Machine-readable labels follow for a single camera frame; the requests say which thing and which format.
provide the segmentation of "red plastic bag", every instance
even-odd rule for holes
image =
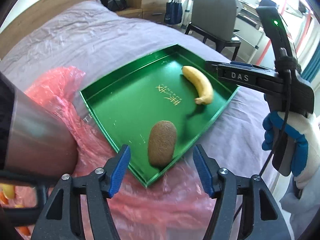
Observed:
[[[102,133],[77,115],[71,103],[84,75],[75,67],[58,67],[40,76],[26,91],[58,115],[76,139],[79,158],[72,176],[87,175],[116,154]],[[16,193],[15,203],[35,205],[32,189],[16,187]],[[181,160],[147,189],[127,171],[120,191],[108,203],[121,240],[166,240],[167,228],[205,229],[215,201],[202,190],[197,172]],[[93,240],[85,196],[81,196],[81,206],[86,239]]]

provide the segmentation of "black cable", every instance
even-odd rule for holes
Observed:
[[[276,140],[276,143],[274,144],[268,158],[266,159],[261,171],[259,172],[259,176],[261,177],[262,174],[264,173],[266,167],[268,166],[268,163],[271,159],[271,157],[273,156],[274,152],[276,151],[276,149],[278,148],[279,146],[279,143],[281,141],[281,138],[284,134],[284,128],[287,124],[287,121],[288,121],[288,116],[289,116],[289,110],[290,110],[290,104],[291,104],[291,73],[290,73],[290,70],[286,70],[284,71],[284,74],[285,74],[285,82],[287,84],[287,104],[286,104],[286,107],[285,107],[285,114],[284,114],[284,121],[282,123],[282,126],[281,126],[281,129],[280,129],[280,132],[279,132],[279,135],[278,135],[278,139]],[[237,209],[234,217],[233,217],[233,221],[236,220],[241,208],[243,206],[243,203],[241,203],[241,205],[239,206],[239,208]]]

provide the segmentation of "tray rim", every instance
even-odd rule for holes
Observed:
[[[146,57],[146,56],[149,56],[151,54],[154,54],[154,53],[157,53],[161,50],[164,50],[164,49],[168,49],[168,48],[171,48],[171,47],[175,47],[175,46],[178,46],[178,47],[181,47],[189,52],[191,52],[192,54],[196,55],[197,57],[199,57],[200,59],[204,60],[203,58],[201,58],[199,55],[195,54],[194,52],[186,49],[185,47],[183,47],[182,45],[180,44],[173,44],[171,46],[167,46],[167,47],[164,47],[162,49],[158,49],[154,52],[151,52],[151,53],[148,53],[142,57]],[[118,69],[134,62],[134,61],[137,61],[139,59],[141,59],[142,57],[139,57],[133,61],[130,61],[128,63],[126,63],[125,65],[105,74],[104,76],[102,76],[101,78],[97,79],[96,81],[92,82],[91,84],[87,85],[86,87],[84,87],[83,89],[81,89],[79,91],[80,93],[80,96],[82,98],[82,100],[84,101],[84,104],[85,106],[87,107],[88,111],[89,111],[89,115],[95,120],[96,124],[98,125],[98,127],[100,128],[101,132],[103,133],[103,135],[105,136],[105,138],[107,139],[107,141],[110,143],[111,147],[116,151],[116,153],[118,154],[118,152],[120,151],[120,148],[116,145],[116,143],[112,140],[112,138],[110,137],[110,135],[107,133],[107,131],[105,130],[105,128],[103,127],[103,125],[101,124],[101,122],[99,121],[99,119],[97,118],[97,116],[94,114],[93,110],[91,109],[91,107],[87,104],[87,101],[86,99],[84,98],[84,95],[82,93],[83,90],[87,89],[88,87],[90,87],[92,84],[94,84],[95,82],[97,82],[98,80],[101,80],[103,79],[105,76],[111,74],[112,72],[114,71],[117,71]],[[109,84],[108,86],[114,84],[115,82],[118,82],[120,79],[132,74],[133,72],[136,72],[138,71],[139,69],[143,68],[143,67],[140,67],[138,69],[136,69],[135,71],[132,71],[130,73],[128,73],[127,75],[124,75],[123,77],[117,79],[116,81],[114,81],[113,83]],[[227,107],[227,105],[230,103],[230,101],[233,99],[233,97],[235,96],[235,94],[237,93],[238,89],[239,89],[239,86],[237,85],[236,86],[236,89],[234,90],[234,92],[232,92],[228,87],[226,87],[224,84],[222,84],[217,78],[215,78],[214,76],[212,76],[210,73],[208,73],[205,69],[201,68],[201,70],[203,72],[205,72],[207,75],[211,76],[212,78],[214,78],[220,85],[222,85],[226,90],[228,90],[230,93],[232,93],[229,97],[229,99],[226,101],[226,103],[224,104],[224,106],[222,106],[216,113],[215,115],[210,119],[210,121],[207,122],[207,125],[203,127],[203,129],[201,130],[201,132],[195,136],[192,140],[190,140],[190,142],[183,148],[183,150],[181,152],[183,152],[181,155],[177,156],[173,161],[171,161],[164,169],[162,169],[159,173],[157,173],[156,175],[154,175],[151,179],[149,179],[147,182],[145,182],[145,180],[143,178],[141,178],[141,176],[134,170],[134,168],[131,166],[131,164],[129,163],[128,165],[128,168],[129,170],[133,173],[133,175],[136,177],[136,179],[143,185],[143,187],[147,188],[148,186],[150,186],[151,184],[153,184],[156,180],[158,180],[161,176],[163,176],[163,174],[168,171],[172,166],[175,165],[175,163],[183,157],[183,155],[188,151],[188,149],[190,149],[194,144],[195,142],[209,129],[210,126],[212,126],[212,124],[215,122],[215,120],[219,117],[219,115],[223,112],[223,110]]]

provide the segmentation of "blue gripper pad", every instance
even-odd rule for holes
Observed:
[[[212,175],[197,146],[193,148],[193,161],[196,165],[204,192],[206,192],[209,197],[213,197],[214,189],[212,186]]]
[[[131,158],[131,151],[128,145],[124,149],[121,148],[118,154],[121,154],[121,151],[123,151],[122,155],[110,176],[110,188],[108,190],[110,198],[119,191],[122,179]]]

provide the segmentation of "gray chair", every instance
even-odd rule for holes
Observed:
[[[236,0],[194,0],[191,22],[185,34],[193,30],[216,44],[216,51],[235,47],[232,60],[236,59],[241,41],[234,35],[237,5]]]

